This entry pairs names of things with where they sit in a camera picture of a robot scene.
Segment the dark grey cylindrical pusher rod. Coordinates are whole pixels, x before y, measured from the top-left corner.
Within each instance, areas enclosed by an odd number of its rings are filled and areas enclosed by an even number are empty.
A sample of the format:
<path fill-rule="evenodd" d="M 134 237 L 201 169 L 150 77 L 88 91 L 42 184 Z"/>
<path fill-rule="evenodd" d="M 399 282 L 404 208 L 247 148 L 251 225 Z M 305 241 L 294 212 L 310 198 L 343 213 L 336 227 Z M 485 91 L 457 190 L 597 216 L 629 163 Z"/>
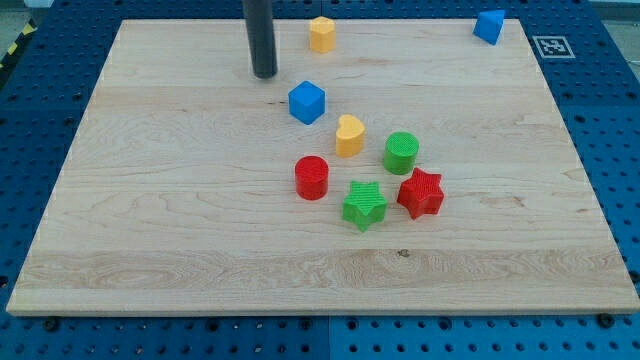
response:
<path fill-rule="evenodd" d="M 277 74 L 277 52 L 271 0 L 242 0 L 254 75 L 270 79 Z"/>

